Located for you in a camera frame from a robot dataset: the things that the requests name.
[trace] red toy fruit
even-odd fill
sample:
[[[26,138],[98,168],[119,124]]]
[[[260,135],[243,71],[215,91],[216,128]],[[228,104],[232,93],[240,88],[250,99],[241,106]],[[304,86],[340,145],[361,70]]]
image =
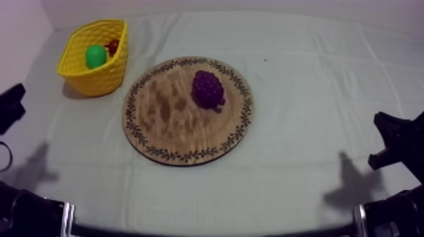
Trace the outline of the red toy fruit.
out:
[[[118,50],[119,46],[119,40],[113,39],[109,42],[109,44],[105,45],[106,48],[109,49],[110,56],[115,55],[116,51]]]

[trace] toy fruit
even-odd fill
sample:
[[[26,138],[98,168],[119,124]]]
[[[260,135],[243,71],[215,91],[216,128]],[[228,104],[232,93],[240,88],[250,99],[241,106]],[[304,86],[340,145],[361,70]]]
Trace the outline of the toy fruit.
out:
[[[218,105],[225,104],[224,88],[212,72],[196,72],[191,96],[198,106],[205,109],[216,109]]]
[[[107,59],[106,49],[101,45],[92,45],[85,51],[85,60],[90,69],[100,67]]]
[[[117,40],[117,39],[113,39],[109,42],[108,45],[105,45],[105,47],[109,49],[109,54],[110,54],[111,57],[118,50],[118,46],[119,46],[119,40]]]

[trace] decorative border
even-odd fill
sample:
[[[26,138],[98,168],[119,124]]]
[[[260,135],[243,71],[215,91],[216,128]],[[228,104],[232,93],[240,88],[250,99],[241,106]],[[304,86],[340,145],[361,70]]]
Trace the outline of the decorative border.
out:
[[[235,130],[227,137],[227,140],[222,143],[219,147],[208,147],[207,149],[202,149],[200,151],[189,151],[186,154],[179,154],[178,152],[170,152],[167,149],[157,148],[155,146],[148,146],[149,141],[146,136],[142,133],[140,127],[135,124],[136,119],[136,95],[138,91],[145,86],[145,84],[152,79],[152,77],[165,72],[167,70],[173,69],[175,66],[186,66],[186,65],[195,65],[195,64],[209,64],[212,68],[217,69],[220,73],[230,77],[230,81],[234,83],[234,86],[238,89],[240,94],[243,96],[243,109],[240,114],[241,124],[235,127]],[[161,157],[164,159],[164,162],[169,161],[170,159],[183,161],[188,163],[192,159],[200,159],[205,156],[211,156],[218,154],[220,151],[223,154],[229,152],[235,144],[239,143],[244,134],[247,132],[247,128],[251,123],[252,111],[253,111],[253,101],[250,95],[249,87],[246,87],[244,80],[237,76],[237,73],[233,69],[229,69],[224,66],[221,62],[213,59],[207,59],[204,57],[197,57],[194,59],[191,58],[179,58],[173,59],[169,63],[162,65],[160,68],[154,69],[151,73],[145,74],[142,79],[134,83],[129,90],[129,95],[127,96],[127,103],[125,109],[125,128],[131,132],[131,135],[136,138],[138,144],[145,147],[145,152],[154,155],[156,157]]]

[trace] cable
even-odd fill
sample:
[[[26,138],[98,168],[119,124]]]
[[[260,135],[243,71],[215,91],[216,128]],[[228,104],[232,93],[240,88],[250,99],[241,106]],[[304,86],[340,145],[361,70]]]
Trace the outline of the cable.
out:
[[[4,167],[3,169],[0,170],[0,173],[1,173],[1,172],[7,171],[12,166],[13,154],[12,154],[12,150],[10,150],[9,146],[6,143],[0,141],[0,146],[4,146],[9,152],[9,163],[6,165],[6,167]]]

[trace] white wall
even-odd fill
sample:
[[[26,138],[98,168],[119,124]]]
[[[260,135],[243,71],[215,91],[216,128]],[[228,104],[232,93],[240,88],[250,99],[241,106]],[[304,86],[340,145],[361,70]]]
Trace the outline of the white wall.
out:
[[[339,18],[424,37],[423,0],[41,0],[54,28],[184,11],[272,11]]]
[[[0,0],[0,93],[25,80],[51,31],[39,0]]]

